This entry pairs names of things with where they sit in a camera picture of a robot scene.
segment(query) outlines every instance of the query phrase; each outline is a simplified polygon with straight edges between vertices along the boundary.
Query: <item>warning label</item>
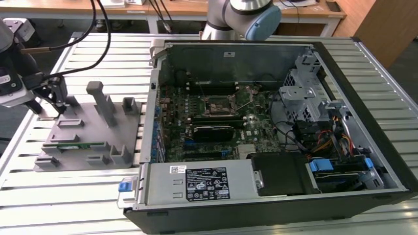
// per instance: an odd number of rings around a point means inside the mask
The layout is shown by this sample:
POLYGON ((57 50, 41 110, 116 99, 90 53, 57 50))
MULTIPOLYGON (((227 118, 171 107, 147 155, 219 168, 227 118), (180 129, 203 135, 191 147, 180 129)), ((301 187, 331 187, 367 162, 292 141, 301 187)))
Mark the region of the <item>warning label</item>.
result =
POLYGON ((185 192, 189 202, 229 199, 227 168, 187 169, 185 192))

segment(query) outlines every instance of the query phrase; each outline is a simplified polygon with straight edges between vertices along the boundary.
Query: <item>orange wire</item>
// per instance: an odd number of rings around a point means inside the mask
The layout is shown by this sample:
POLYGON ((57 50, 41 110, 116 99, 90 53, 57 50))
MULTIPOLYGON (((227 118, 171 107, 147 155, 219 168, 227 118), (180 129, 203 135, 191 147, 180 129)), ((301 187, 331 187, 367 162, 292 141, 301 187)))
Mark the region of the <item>orange wire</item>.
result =
POLYGON ((352 148, 354 148, 352 140, 344 134, 342 135, 342 137, 348 141, 348 151, 350 151, 350 154, 354 156, 354 154, 352 154, 352 148))
POLYGON ((331 132, 330 130, 327 130, 327 131, 322 131, 320 133, 319 133, 319 136, 317 136, 317 143, 316 144, 319 144, 320 143, 320 136, 322 136, 322 134, 324 134, 324 133, 327 133, 327 132, 331 132))

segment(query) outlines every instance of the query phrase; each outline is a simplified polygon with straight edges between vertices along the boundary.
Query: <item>black cable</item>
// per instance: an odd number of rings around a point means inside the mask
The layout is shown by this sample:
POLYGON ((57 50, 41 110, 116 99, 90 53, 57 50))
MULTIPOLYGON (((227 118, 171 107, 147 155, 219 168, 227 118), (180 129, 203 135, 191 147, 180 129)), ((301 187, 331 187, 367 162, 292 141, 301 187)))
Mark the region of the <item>black cable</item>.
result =
POLYGON ((96 6, 93 4, 93 0, 89 0, 89 2, 90 2, 90 8, 92 8, 92 20, 90 20, 88 30, 84 32, 82 36, 78 39, 76 39, 73 42, 64 44, 61 46, 57 46, 57 47, 49 47, 49 51, 60 50, 60 49, 64 49, 66 47, 76 45, 88 36, 88 34, 89 34, 89 32, 94 26, 94 23, 96 23, 96 6))
POLYGON ((295 7, 295 8, 296 8, 296 14, 297 14, 297 23, 296 23, 296 27, 295 27, 295 34, 296 34, 296 32, 297 32, 297 26, 299 26, 299 22, 300 22, 300 14, 299 14, 299 7, 300 7, 300 6, 296 6, 291 1, 289 1, 289 3, 291 3, 292 6, 285 5, 281 0, 279 0, 279 1, 280 1, 280 3, 281 3, 285 7, 295 7))
POLYGON ((0 137, 0 141, 6 141, 6 142, 10 142, 12 139, 10 138, 4 138, 4 137, 0 137))
POLYGON ((291 121, 277 121, 273 125, 279 124, 279 123, 285 123, 287 125, 292 126, 293 123, 291 121))
MULTIPOLYGON (((280 92, 280 90, 277 90, 277 91, 275 92, 273 96, 271 97, 271 102, 269 102, 269 107, 268 107, 269 120, 271 120, 271 123, 272 123, 272 124, 273 124, 272 117, 271 117, 272 102, 273 102, 273 99, 275 99, 276 95, 279 94, 279 92, 280 92)), ((273 125, 273 126, 275 126, 277 132, 279 132, 281 135, 284 135, 284 136, 296 144, 296 146, 299 147, 299 149, 300 149, 303 152, 308 153, 309 151, 308 151, 308 149, 301 145, 301 143, 300 143, 299 141, 296 141, 289 135, 287 135, 287 134, 280 130, 280 128, 276 127, 276 125, 273 125)))
POLYGON ((156 12, 156 15, 159 16, 160 20, 163 21, 163 25, 164 25, 164 29, 165 29, 167 33, 171 33, 172 30, 171 30, 171 27, 169 27, 169 25, 167 24, 167 22, 164 20, 163 12, 161 12, 161 10, 159 8, 156 0, 153 0, 153 2, 152 2, 152 0, 149 0, 149 4, 151 4, 151 6, 152 6, 152 8, 153 8, 153 10, 156 12))
POLYGON ((293 131, 293 130, 288 130, 288 131, 285 132, 284 149, 285 149, 285 146, 287 146, 287 145, 296 145, 295 143, 292 143, 292 144, 288 143, 288 138, 287 138, 287 136, 288 136, 288 133, 289 133, 291 131, 293 131))
POLYGON ((172 21, 172 18, 171 18, 171 15, 169 15, 169 12, 168 12, 168 10, 167 10, 167 7, 165 7, 165 4, 164 4, 163 0, 160 0, 160 2, 161 2, 161 5, 163 5, 164 10, 165 10, 165 12, 167 12, 167 16, 168 16, 168 18, 169 18, 169 21, 171 21, 171 23, 173 24, 175 22, 172 21))
POLYGON ((109 47, 110 47, 110 41, 112 41, 112 34, 110 34, 110 22, 109 22, 109 19, 106 17, 106 13, 105 13, 105 9, 104 9, 104 6, 100 2, 100 0, 96 0, 97 1, 97 4, 100 6, 100 10, 102 12, 102 17, 104 17, 104 22, 105 22, 105 27, 106 27, 106 45, 105 45, 105 48, 104 48, 104 51, 102 51, 102 54, 100 56, 100 58, 97 59, 97 61, 88 67, 84 67, 84 68, 80 68, 80 69, 74 69, 74 70, 68 70, 68 71, 64 71, 64 72, 57 72, 54 74, 50 74, 50 75, 46 75, 44 77, 44 79, 49 79, 49 78, 53 78, 53 77, 58 77, 58 76, 62 76, 65 74, 70 74, 70 73, 74 73, 74 72, 81 72, 81 71, 85 71, 85 70, 90 70, 93 69, 98 64, 100 62, 102 61, 104 59, 104 56, 106 55, 106 52, 109 50, 109 47))
POLYGON ((152 6, 152 8, 153 8, 153 10, 155 10, 155 12, 156 12, 156 15, 157 15, 157 17, 160 18, 160 20, 163 21, 163 22, 165 22, 164 21, 164 18, 163 18, 163 14, 157 11, 157 9, 155 8, 155 5, 153 5, 153 3, 152 3, 152 0, 149 0, 149 4, 151 4, 151 6, 152 6))

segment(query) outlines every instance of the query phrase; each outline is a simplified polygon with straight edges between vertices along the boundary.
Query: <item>white sticker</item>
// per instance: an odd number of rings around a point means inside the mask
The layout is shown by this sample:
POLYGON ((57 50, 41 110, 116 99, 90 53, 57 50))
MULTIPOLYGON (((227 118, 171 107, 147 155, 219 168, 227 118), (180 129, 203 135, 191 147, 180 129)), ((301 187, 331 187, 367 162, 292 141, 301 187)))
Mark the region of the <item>white sticker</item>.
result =
POLYGON ((224 52, 223 53, 224 58, 233 58, 235 57, 235 52, 224 52))
POLYGON ((8 83, 12 80, 9 75, 4 75, 0 77, 0 84, 8 83))
POLYGON ((144 14, 144 11, 127 11, 127 13, 136 13, 136 14, 144 14))
POLYGON ((215 194, 228 194, 229 191, 228 190, 219 190, 219 191, 215 191, 215 194))
POLYGON ((169 166, 169 174, 185 173, 185 169, 187 169, 185 165, 171 165, 169 166))

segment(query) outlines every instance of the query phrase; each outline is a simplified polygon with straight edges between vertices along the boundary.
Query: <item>table leg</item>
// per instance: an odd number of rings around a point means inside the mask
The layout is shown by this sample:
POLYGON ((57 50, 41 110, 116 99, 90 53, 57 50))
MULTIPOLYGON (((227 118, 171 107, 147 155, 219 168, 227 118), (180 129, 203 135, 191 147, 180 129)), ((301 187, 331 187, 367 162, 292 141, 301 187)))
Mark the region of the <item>table leg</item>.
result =
POLYGON ((157 34, 157 17, 156 16, 147 16, 147 21, 148 21, 148 28, 149 28, 149 33, 151 34, 157 34))
POLYGON ((332 36, 334 31, 338 27, 339 21, 340 21, 340 18, 328 18, 328 23, 326 24, 326 27, 322 30, 320 37, 331 37, 332 36))

